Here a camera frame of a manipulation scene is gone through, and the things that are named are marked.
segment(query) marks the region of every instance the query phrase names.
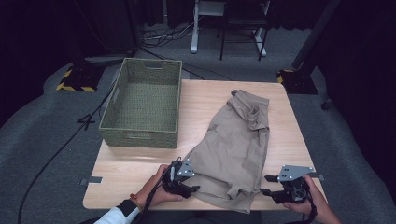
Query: dark sleeve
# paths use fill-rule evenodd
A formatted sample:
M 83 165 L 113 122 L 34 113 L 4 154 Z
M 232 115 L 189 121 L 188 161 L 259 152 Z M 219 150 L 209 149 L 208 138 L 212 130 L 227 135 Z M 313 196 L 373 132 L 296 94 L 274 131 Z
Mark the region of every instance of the dark sleeve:
M 129 214 L 131 214 L 135 209 L 136 209 L 136 204 L 134 204 L 134 202 L 132 202 L 131 200 L 127 199 L 124 200 L 122 203 L 120 203 L 119 206 L 117 206 L 121 212 L 128 217 Z

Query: black equipment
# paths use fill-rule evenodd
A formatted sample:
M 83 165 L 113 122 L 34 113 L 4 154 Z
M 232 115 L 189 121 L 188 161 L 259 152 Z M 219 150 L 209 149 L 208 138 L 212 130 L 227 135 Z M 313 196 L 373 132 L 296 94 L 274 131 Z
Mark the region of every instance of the black equipment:
M 271 191 L 260 189 L 263 195 L 273 198 L 275 203 L 303 203 L 308 200 L 311 203 L 311 214 L 306 221 L 292 223 L 311 223 L 317 213 L 317 208 L 309 192 L 309 186 L 302 178 L 303 175 L 313 174 L 313 167 L 283 165 L 279 175 L 266 175 L 268 182 L 280 182 L 283 190 Z
M 189 187 L 182 184 L 183 181 L 194 176 L 191 163 L 189 159 L 181 161 L 178 158 L 172 161 L 170 168 L 166 170 L 163 176 L 163 188 L 166 192 L 178 194 L 184 198 L 189 198 L 193 192 L 196 192 L 200 186 Z

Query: khaki pants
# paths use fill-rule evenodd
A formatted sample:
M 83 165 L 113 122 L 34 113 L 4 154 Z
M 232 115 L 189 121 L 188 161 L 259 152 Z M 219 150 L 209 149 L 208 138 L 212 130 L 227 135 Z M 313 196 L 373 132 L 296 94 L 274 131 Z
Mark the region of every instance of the khaki pants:
M 205 138 L 186 156 L 195 176 L 193 195 L 216 206 L 250 213 L 261 186 L 268 147 L 269 100 L 238 91 L 209 124 Z

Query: chair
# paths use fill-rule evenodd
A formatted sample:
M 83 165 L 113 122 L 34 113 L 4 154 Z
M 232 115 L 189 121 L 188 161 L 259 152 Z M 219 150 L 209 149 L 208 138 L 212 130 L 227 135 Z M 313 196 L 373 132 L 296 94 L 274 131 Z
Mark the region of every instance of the chair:
M 265 30 L 261 43 L 259 61 L 262 59 L 265 39 L 270 29 L 269 22 L 264 12 L 265 0 L 229 0 L 224 5 L 223 24 L 221 26 L 222 40 L 220 60 L 222 60 L 224 43 L 250 43 L 251 40 L 226 40 L 226 31 L 229 30 L 254 30 L 252 38 L 261 30 Z

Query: black cable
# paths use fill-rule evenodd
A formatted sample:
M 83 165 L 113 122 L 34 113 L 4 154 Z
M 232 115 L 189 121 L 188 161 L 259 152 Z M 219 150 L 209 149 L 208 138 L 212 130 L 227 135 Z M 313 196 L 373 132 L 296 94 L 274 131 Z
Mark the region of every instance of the black cable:
M 108 51 L 113 52 L 113 53 L 117 53 L 117 54 L 129 54 L 131 52 L 120 52 L 120 51 L 116 51 L 110 47 L 108 47 L 102 40 L 101 38 L 99 38 L 99 36 L 96 34 L 96 32 L 93 30 L 92 26 L 90 25 L 90 22 L 88 21 L 87 17 L 85 16 L 84 12 L 82 11 L 81 7 L 78 5 L 78 3 L 76 2 L 76 0 L 73 0 L 74 4 L 76 5 L 78 12 L 81 14 L 82 18 L 84 19 L 85 23 L 88 25 L 88 27 L 90 28 L 91 33 L 93 34 L 93 36 L 96 38 L 96 40 Z
M 145 204 L 145 207 L 143 208 L 142 214 L 140 215 L 139 219 L 137 221 L 133 221 L 133 223 L 139 223 L 140 220 L 142 220 L 143 216 L 147 213 L 147 211 L 149 210 L 149 205 L 151 204 L 151 201 L 152 201 L 152 198 L 154 197 L 155 192 L 160 187 L 160 183 L 163 181 L 163 177 L 169 171 L 170 168 L 171 168 L 171 166 L 168 166 L 166 168 L 166 170 L 163 171 L 163 174 L 161 175 L 160 179 L 154 185 L 154 187 L 152 188 L 151 192 L 149 193 L 149 195 L 146 199 L 146 204 Z
M 307 192 L 306 199 L 311 203 L 311 213 L 309 214 L 308 219 L 305 220 L 305 215 L 303 214 L 303 219 L 301 221 L 288 222 L 287 224 L 309 224 L 315 220 L 318 210 L 314 205 L 314 199 L 312 198 L 311 192 Z
M 143 48 L 141 48 L 141 49 L 142 49 L 143 51 L 145 51 L 146 53 L 151 54 L 151 55 L 153 55 L 153 56 L 155 56 L 155 57 L 157 57 L 157 58 L 159 58 L 159 59 L 162 59 L 162 60 L 164 60 L 164 59 L 170 59 L 170 58 L 165 58 L 165 57 L 163 57 L 163 56 L 161 56 L 161 55 L 159 55 L 159 54 L 153 53 L 153 52 L 151 52 L 151 51 L 149 51 L 149 50 L 146 50 L 146 49 L 143 49 Z M 199 77 L 199 78 L 202 79 L 202 80 L 205 80 L 203 77 L 199 76 L 198 74 L 193 73 L 192 71 L 190 71 L 190 70 L 188 70 L 188 69 L 186 69 L 186 68 L 184 68 L 184 67 L 183 67 L 182 69 L 185 70 L 186 72 L 189 72 L 189 73 L 191 73 L 191 74 L 193 74 L 193 75 Z
M 171 42 L 173 40 L 179 40 L 179 39 L 182 39 L 182 38 L 186 37 L 186 35 L 181 35 L 181 34 L 177 34 L 176 36 L 174 36 L 174 35 L 175 35 L 175 29 L 174 29 L 174 32 L 172 32 L 171 34 L 167 34 L 167 35 L 163 34 L 163 36 L 161 36 L 159 38 L 156 38 L 157 39 L 157 44 L 147 43 L 148 41 L 145 38 L 143 38 L 142 42 L 141 42 L 141 45 L 146 47 L 146 48 L 163 47 L 163 46 L 165 46 L 166 44 L 168 44 L 169 42 Z
M 158 38 L 152 39 L 152 40 L 157 41 L 156 44 L 147 43 L 146 38 L 142 38 L 140 44 L 143 45 L 143 46 L 145 46 L 146 48 L 155 48 L 155 47 L 159 47 L 160 44 L 166 39 L 166 37 L 168 37 L 169 35 L 172 34 L 172 33 L 171 33 L 171 34 L 167 34 L 166 32 L 167 32 L 168 30 L 169 30 L 169 29 L 166 29 L 161 35 L 155 35 L 155 36 L 154 36 L 154 37 L 157 37 L 157 36 L 158 36 Z
M 168 35 L 174 35 L 175 32 L 181 33 L 181 32 L 184 31 L 186 28 L 187 28 L 187 27 L 185 27 L 185 28 L 174 29 L 174 32 L 173 32 L 172 34 L 168 34 Z M 147 31 L 144 31 L 144 33 L 143 33 L 143 38 L 144 38 L 144 39 L 145 39 L 145 38 L 146 38 L 146 39 L 157 38 L 157 37 L 161 36 L 161 35 L 158 34 L 157 31 L 162 31 L 162 30 L 164 30 L 164 32 L 163 32 L 161 35 L 165 35 L 165 34 L 166 34 L 166 31 L 168 31 L 169 29 L 156 29 L 156 30 L 147 30 Z
M 100 111 L 102 110 L 102 108 L 99 109 L 98 113 L 99 113 L 99 118 L 102 118 L 102 115 L 100 114 Z
M 151 51 L 149 51 L 149 50 L 147 50 L 147 49 L 144 49 L 144 48 L 142 48 L 142 47 L 139 47 L 139 48 L 142 49 L 143 51 L 145 51 L 146 53 L 151 54 L 151 55 L 153 55 L 153 56 L 155 56 L 155 57 L 157 57 L 157 58 L 159 58 L 159 59 L 162 59 L 162 60 L 164 60 L 164 59 L 174 60 L 174 59 L 172 59 L 172 58 L 163 57 L 162 55 L 153 53 L 153 52 L 151 52 Z M 220 73 L 217 73 L 217 72 L 214 72 L 214 71 L 205 69 L 205 68 L 197 67 L 197 66 L 192 65 L 192 64 L 189 64 L 189 63 L 184 63 L 184 62 L 183 62 L 183 64 L 186 64 L 186 65 L 189 65 L 189 66 L 191 66 L 191 67 L 198 68 L 198 69 L 202 69 L 202 70 L 205 70 L 205 71 L 207 71 L 207 72 L 214 73 L 214 74 L 216 74 L 216 75 L 219 75 L 219 76 L 221 76 L 221 77 L 225 77 L 225 78 L 227 78 L 228 80 L 232 81 L 229 77 L 226 77 L 226 76 L 224 76 L 224 75 L 222 75 L 222 74 L 220 74 Z M 185 70 L 186 72 L 189 72 L 189 73 L 191 73 L 191 74 L 193 74 L 193 75 L 199 77 L 199 78 L 202 79 L 202 80 L 205 80 L 203 77 L 199 76 L 199 75 L 196 74 L 196 73 L 193 73 L 191 70 L 188 70 L 188 69 L 185 68 L 185 67 L 183 67 L 182 69 Z
M 33 179 L 33 181 L 30 183 L 29 187 L 27 188 L 27 190 L 25 191 L 23 198 L 21 200 L 21 204 L 20 204 L 20 209 L 18 212 L 18 224 L 21 224 L 21 216 L 22 216 L 22 210 L 23 210 L 23 205 L 26 201 L 27 195 L 29 194 L 30 190 L 32 189 L 33 185 L 35 184 L 35 182 L 37 181 L 37 179 L 41 176 L 41 174 L 44 172 L 44 170 L 50 165 L 50 163 L 58 156 L 59 153 L 62 152 L 62 150 L 74 139 L 74 137 L 79 133 L 79 131 L 81 131 L 81 129 L 87 125 L 89 125 L 92 116 L 102 107 L 102 104 L 106 101 L 107 97 L 110 95 L 111 91 L 114 88 L 115 85 L 115 81 L 111 84 L 111 88 L 110 90 L 107 92 L 105 98 L 102 100 L 101 104 L 99 104 L 98 107 L 96 107 L 96 109 L 92 112 L 92 114 L 89 114 L 89 118 L 83 123 L 81 124 L 81 126 L 78 127 L 78 129 L 72 134 L 72 136 L 58 149 L 58 151 L 47 161 L 47 163 L 41 168 L 41 170 L 38 172 L 38 174 L 35 176 L 35 178 Z

